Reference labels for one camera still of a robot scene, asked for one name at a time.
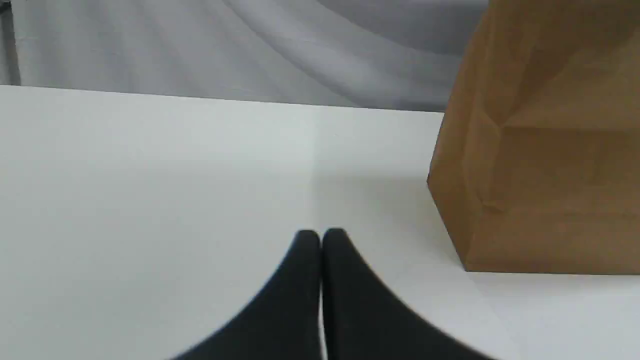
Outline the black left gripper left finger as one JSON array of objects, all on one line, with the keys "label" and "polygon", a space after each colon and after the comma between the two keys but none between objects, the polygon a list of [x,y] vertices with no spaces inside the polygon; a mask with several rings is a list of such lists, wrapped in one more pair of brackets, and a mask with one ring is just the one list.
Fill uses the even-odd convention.
[{"label": "black left gripper left finger", "polygon": [[322,246],[300,230],[276,271],[249,303],[180,360],[320,360]]}]

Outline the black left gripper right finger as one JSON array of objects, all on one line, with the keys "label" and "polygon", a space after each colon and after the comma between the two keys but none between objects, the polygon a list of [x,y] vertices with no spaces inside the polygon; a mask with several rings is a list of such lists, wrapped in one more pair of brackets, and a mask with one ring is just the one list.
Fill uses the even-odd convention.
[{"label": "black left gripper right finger", "polygon": [[322,316],[329,360],[486,359],[405,305],[342,228],[322,238]]}]

